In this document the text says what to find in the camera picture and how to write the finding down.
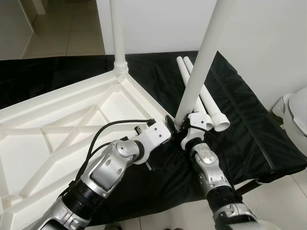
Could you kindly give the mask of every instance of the black fabric mat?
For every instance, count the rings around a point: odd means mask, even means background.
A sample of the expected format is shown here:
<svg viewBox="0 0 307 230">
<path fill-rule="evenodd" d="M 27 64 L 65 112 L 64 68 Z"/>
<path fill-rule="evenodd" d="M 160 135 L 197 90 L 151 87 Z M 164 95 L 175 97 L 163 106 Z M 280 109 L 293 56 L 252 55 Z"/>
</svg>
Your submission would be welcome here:
<svg viewBox="0 0 307 230">
<path fill-rule="evenodd" d="M 194 62 L 197 52 L 127 55 L 130 75 L 164 107 L 176 115 L 184 84 L 177 56 Z M 0 107 L 64 87 L 112 70 L 113 56 L 50 57 L 0 62 Z M 230 179 L 238 184 L 247 179 L 270 181 L 301 171 L 307 166 L 286 134 L 270 117 L 252 90 L 227 60 L 217 53 L 205 82 L 227 115 L 231 126 L 221 133 L 211 131 L 206 141 Z M 156 149 L 145 165 L 127 169 L 124 179 L 95 214 L 92 225 L 164 211 L 184 202 L 203 199 L 197 175 L 187 153 L 171 141 Z"/>
</svg>

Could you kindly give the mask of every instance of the tiled floor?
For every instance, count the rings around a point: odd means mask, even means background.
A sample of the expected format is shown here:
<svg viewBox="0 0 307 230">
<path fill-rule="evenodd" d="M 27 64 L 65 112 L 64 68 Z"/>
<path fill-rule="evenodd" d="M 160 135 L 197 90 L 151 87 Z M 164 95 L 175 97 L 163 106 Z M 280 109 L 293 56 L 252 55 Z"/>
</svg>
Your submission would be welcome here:
<svg viewBox="0 0 307 230">
<path fill-rule="evenodd" d="M 307 229 L 307 171 L 262 185 L 244 195 L 244 202 L 261 220 L 282 230 Z M 214 230 L 206 200 L 182 204 L 170 210 L 120 223 L 123 230 Z M 101 226 L 88 230 L 102 230 Z"/>
<path fill-rule="evenodd" d="M 49 0 L 46 15 L 38 15 L 33 28 L 24 58 L 105 54 L 95 0 Z"/>
</svg>

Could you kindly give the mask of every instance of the white pvc pipe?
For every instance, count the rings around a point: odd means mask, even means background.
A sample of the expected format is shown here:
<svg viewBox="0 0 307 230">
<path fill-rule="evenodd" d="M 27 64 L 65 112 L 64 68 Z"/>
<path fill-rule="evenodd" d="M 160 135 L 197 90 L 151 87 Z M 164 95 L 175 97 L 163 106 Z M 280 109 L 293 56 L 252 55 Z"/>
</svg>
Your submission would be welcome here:
<svg viewBox="0 0 307 230">
<path fill-rule="evenodd" d="M 177 60 L 177 64 L 178 64 L 178 67 L 179 67 L 179 70 L 180 70 L 180 73 L 181 73 L 182 80 L 184 82 L 184 85 L 186 86 L 188 81 L 189 81 L 190 74 L 187 70 L 186 65 L 183 62 L 182 57 L 177 57 L 176 60 Z M 212 123 L 211 117 L 207 114 L 205 107 L 203 107 L 203 104 L 201 102 L 200 97 L 197 98 L 193 111 L 194 112 L 201 112 L 201 113 L 205 114 L 206 129 L 207 130 L 212 129 L 213 123 Z"/>
<path fill-rule="evenodd" d="M 206 34 L 203 38 L 194 64 L 193 72 L 191 73 L 191 77 L 186 86 L 186 90 L 183 93 L 175 117 L 175 126 L 178 130 L 181 129 L 181 124 L 186 114 L 191 113 L 193 110 L 216 54 L 219 38 L 221 37 L 224 31 L 224 26 L 232 12 L 232 7 L 237 1 L 238 0 L 217 0 L 216 2 Z"/>
<path fill-rule="evenodd" d="M 193 64 L 188 57 L 183 58 L 184 64 L 186 65 L 188 72 L 191 73 L 193 70 Z M 202 86 L 201 88 L 201 100 L 205 105 L 212 121 L 214 130 L 217 132 L 221 132 L 227 129 L 230 125 L 229 120 L 227 117 L 221 113 L 219 107 L 216 105 L 214 99 L 212 98 L 211 94 L 209 93 L 206 86 Z"/>
<path fill-rule="evenodd" d="M 115 55 L 114 71 L 118 74 L 122 74 L 128 71 L 128 66 L 125 59 L 124 35 L 121 19 L 121 0 L 110 0 L 110 10 Z"/>
</svg>

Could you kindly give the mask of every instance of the white pole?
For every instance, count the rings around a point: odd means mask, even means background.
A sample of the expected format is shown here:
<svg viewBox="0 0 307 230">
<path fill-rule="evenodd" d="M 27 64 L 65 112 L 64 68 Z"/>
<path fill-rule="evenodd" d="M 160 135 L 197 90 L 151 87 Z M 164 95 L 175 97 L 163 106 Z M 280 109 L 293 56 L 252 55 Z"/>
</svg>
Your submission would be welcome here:
<svg viewBox="0 0 307 230">
<path fill-rule="evenodd" d="M 184 60 L 184 64 L 186 65 L 188 69 L 188 72 L 191 73 L 193 70 L 192 62 L 190 61 L 188 57 L 184 57 L 183 60 Z M 203 104 L 205 105 L 210 117 L 212 118 L 214 130 L 217 132 L 221 132 L 227 129 L 230 125 L 229 120 L 224 114 L 221 113 L 219 107 L 216 105 L 207 87 L 204 85 L 201 88 L 200 96 L 201 96 L 201 100 Z"/>
<path fill-rule="evenodd" d="M 114 71 L 118 74 L 122 74 L 128 71 L 128 66 L 125 59 L 124 35 L 121 19 L 121 0 L 110 0 L 110 10 L 115 55 Z"/>
<path fill-rule="evenodd" d="M 180 73 L 181 73 L 182 80 L 184 82 L 184 85 L 186 86 L 187 83 L 188 83 L 188 80 L 190 78 L 190 74 L 187 70 L 186 65 L 183 62 L 182 57 L 177 57 L 176 60 L 177 60 L 177 64 L 178 64 L 178 67 L 179 67 L 179 70 L 180 70 Z M 207 130 L 212 129 L 213 123 L 212 123 L 211 117 L 207 114 L 205 108 L 203 107 L 203 104 L 201 102 L 200 97 L 197 98 L 193 111 L 194 112 L 201 112 L 201 113 L 205 114 L 206 126 L 207 126 L 206 129 Z"/>
<path fill-rule="evenodd" d="M 185 116 L 192 112 L 203 83 L 206 80 L 210 66 L 217 51 L 219 38 L 227 23 L 232 7 L 237 0 L 217 0 L 206 34 L 201 43 L 193 72 L 183 93 L 176 117 L 176 129 L 181 128 Z"/>
</svg>

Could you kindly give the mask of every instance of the white wall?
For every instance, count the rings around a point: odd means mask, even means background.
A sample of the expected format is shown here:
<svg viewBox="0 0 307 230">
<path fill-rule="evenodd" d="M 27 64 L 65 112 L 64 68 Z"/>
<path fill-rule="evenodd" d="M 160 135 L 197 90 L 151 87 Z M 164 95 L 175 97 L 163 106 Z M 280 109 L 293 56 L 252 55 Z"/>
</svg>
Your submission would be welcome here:
<svg viewBox="0 0 307 230">
<path fill-rule="evenodd" d="M 215 0 L 122 0 L 127 53 L 197 50 Z M 113 54 L 108 0 L 97 0 Z M 218 50 L 270 109 L 307 84 L 306 0 L 238 0 Z"/>
<path fill-rule="evenodd" d="M 307 85 L 306 0 L 239 0 L 218 49 L 271 109 Z"/>
<path fill-rule="evenodd" d="M 96 0 L 106 54 L 114 54 L 109 0 Z M 126 53 L 196 50 L 216 0 L 122 0 Z"/>
<path fill-rule="evenodd" d="M 32 36 L 18 0 L 0 0 L 0 60 L 20 59 Z"/>
</svg>

